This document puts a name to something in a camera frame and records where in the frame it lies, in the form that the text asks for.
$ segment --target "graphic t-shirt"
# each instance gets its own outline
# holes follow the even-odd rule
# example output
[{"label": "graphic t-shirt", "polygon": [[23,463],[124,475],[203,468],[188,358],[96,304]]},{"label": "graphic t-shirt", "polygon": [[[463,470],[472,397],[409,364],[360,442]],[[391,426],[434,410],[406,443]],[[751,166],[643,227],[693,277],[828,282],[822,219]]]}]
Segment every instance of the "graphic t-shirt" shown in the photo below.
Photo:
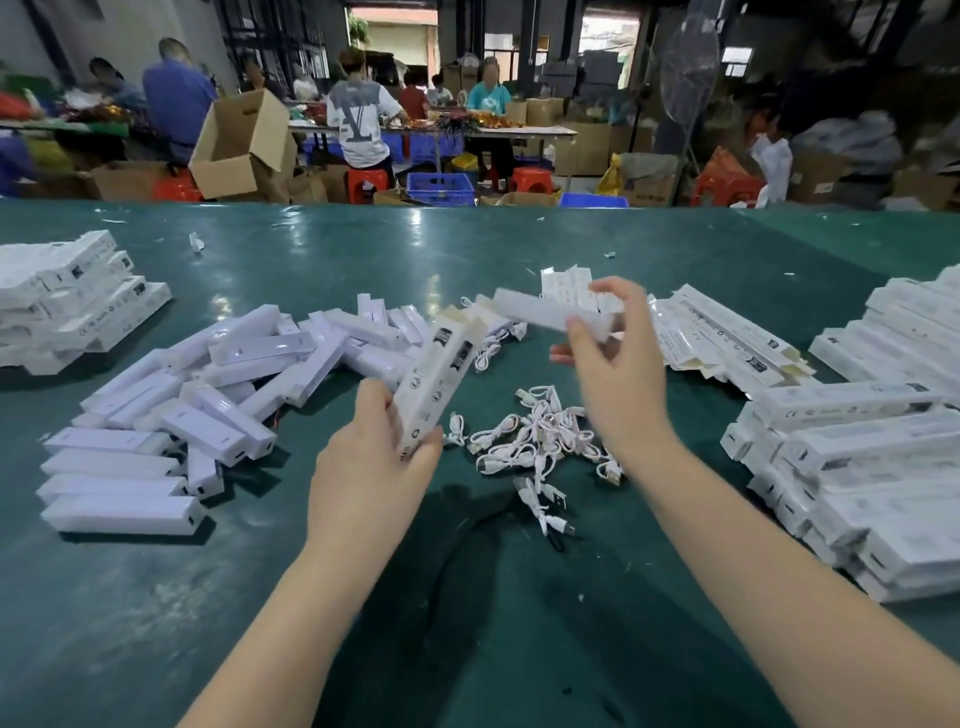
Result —
[{"label": "graphic t-shirt", "polygon": [[390,155],[380,138],[380,114],[391,118],[403,108],[374,81],[338,81],[326,99],[326,121],[340,130],[344,159],[351,167],[372,167]]}]

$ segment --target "stack of white boxes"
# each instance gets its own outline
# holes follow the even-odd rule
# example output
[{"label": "stack of white boxes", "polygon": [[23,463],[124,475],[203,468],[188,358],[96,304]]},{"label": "stack of white boxes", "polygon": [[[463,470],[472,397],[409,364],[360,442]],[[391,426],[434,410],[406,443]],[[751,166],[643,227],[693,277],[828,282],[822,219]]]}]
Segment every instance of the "stack of white boxes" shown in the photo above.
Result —
[{"label": "stack of white boxes", "polygon": [[891,279],[862,319],[826,329],[810,353],[848,381],[919,381],[960,397],[960,265],[928,282]]},{"label": "stack of white boxes", "polygon": [[960,412],[918,382],[760,392],[721,445],[783,527],[877,601],[960,591]]},{"label": "stack of white boxes", "polygon": [[0,246],[0,366],[58,374],[84,352],[110,351],[170,300],[116,247],[107,231]]}]

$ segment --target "long table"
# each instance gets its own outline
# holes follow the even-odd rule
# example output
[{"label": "long table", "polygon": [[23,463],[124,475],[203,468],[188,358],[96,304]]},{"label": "long table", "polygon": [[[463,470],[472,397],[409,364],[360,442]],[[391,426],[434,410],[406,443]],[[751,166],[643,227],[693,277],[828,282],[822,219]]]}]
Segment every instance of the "long table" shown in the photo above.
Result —
[{"label": "long table", "polygon": [[[0,370],[0,725],[49,728],[177,722],[302,546],[316,453],[352,413],[358,377],[335,372],[283,415],[270,456],[228,471],[214,525],[196,540],[65,540],[38,517],[38,440],[149,350],[262,303],[299,318],[350,310],[369,291],[434,311],[496,286],[537,292],[536,271],[575,263],[657,296],[688,282],[803,349],[860,316],[875,287],[903,275],[906,255],[929,270],[960,233],[960,217],[946,214],[830,213],[812,225],[792,211],[723,208],[0,201],[0,210],[0,243],[109,228],[135,271],[169,282],[176,297],[114,352],[59,376]],[[804,242],[811,230],[815,245]],[[200,255],[190,232],[206,243]],[[958,257],[954,248],[949,262]],[[518,387],[555,384],[564,404],[580,402],[574,374],[547,361],[556,340],[532,328],[465,379],[452,406],[468,432],[516,412]],[[667,377],[680,437],[744,491],[749,473],[719,445],[743,397],[696,374]],[[479,475],[462,450],[443,456],[340,651],[317,724],[793,725],[636,490],[607,486],[572,458],[551,483],[577,528],[565,553],[542,538],[509,475]],[[510,515],[472,527],[510,504]],[[960,596],[891,612],[960,659]]]}]

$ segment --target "worker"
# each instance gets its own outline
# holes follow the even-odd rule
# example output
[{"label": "worker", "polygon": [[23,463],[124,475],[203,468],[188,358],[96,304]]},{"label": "worker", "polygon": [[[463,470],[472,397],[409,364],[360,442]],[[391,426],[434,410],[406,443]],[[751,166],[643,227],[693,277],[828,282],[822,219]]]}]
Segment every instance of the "worker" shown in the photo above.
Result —
[{"label": "worker", "polygon": [[415,78],[413,71],[407,71],[403,75],[403,82],[406,86],[400,91],[397,100],[411,119],[425,119],[426,113],[430,109],[430,102],[427,101],[426,94],[423,93],[422,89],[417,88]]},{"label": "worker", "polygon": [[217,100],[210,80],[193,67],[190,52],[175,38],[157,46],[161,62],[143,72],[150,123],[170,143],[176,161],[188,162],[200,138],[206,113]]},{"label": "worker", "polygon": [[[490,56],[484,59],[480,66],[481,83],[470,90],[467,99],[467,108],[503,116],[507,112],[507,103],[510,101],[510,91],[500,83],[500,65],[496,58]],[[487,177],[487,164],[484,162],[484,152],[489,152],[491,164],[500,180],[506,183],[516,167],[514,147],[510,139],[490,139],[468,136],[464,140],[464,151],[477,157],[477,171],[480,179]]]},{"label": "worker", "polygon": [[266,88],[280,100],[283,100],[287,97],[286,89],[277,79],[260,67],[260,64],[256,60],[256,56],[248,55],[244,57],[243,73],[246,77],[246,80],[240,84],[240,90],[242,92],[246,93],[247,91],[258,91],[261,88]]},{"label": "worker", "polygon": [[426,92],[426,100],[430,102],[430,106],[445,107],[452,104],[453,94],[450,93],[449,88],[444,87],[444,74],[438,73],[431,77],[430,81],[433,83],[433,88],[428,88]]},{"label": "worker", "polygon": [[143,92],[124,79],[110,61],[99,56],[92,58],[90,59],[89,69],[100,88],[118,107],[135,112],[145,112],[147,110],[147,99]]},{"label": "worker", "polygon": [[[575,366],[591,427],[797,725],[960,725],[960,667],[817,561],[677,437],[643,288],[608,278],[590,290],[623,302],[622,343],[600,347],[572,318],[568,343],[552,346],[550,360]],[[180,728],[313,722],[340,642],[443,451],[434,429],[401,463],[390,401],[381,382],[361,382],[352,422],[317,457],[306,544]]]},{"label": "worker", "polygon": [[409,117],[403,107],[376,81],[368,81],[367,56],[359,48],[340,53],[346,81],[338,81],[326,97],[326,121],[340,130],[344,159],[354,169],[382,169],[391,188],[396,184],[394,160],[380,135],[380,115]]}]

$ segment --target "hand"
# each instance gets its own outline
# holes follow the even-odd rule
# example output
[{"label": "hand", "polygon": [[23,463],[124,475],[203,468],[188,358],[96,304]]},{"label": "hand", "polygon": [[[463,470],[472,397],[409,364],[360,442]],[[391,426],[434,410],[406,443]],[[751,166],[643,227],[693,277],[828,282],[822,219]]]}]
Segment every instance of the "hand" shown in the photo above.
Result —
[{"label": "hand", "polygon": [[400,462],[392,400],[382,381],[360,382],[353,420],[317,455],[310,482],[301,559],[348,570],[366,590],[364,598],[417,514],[444,449],[437,427],[408,462]]},{"label": "hand", "polygon": [[550,361],[576,366],[591,424],[611,454],[626,463],[629,455],[657,453],[676,441],[666,414],[663,355],[643,288],[622,278],[595,280],[589,288],[623,302],[624,313],[614,322],[623,341],[611,338],[598,345],[587,325],[571,318],[569,343],[550,347]]}]

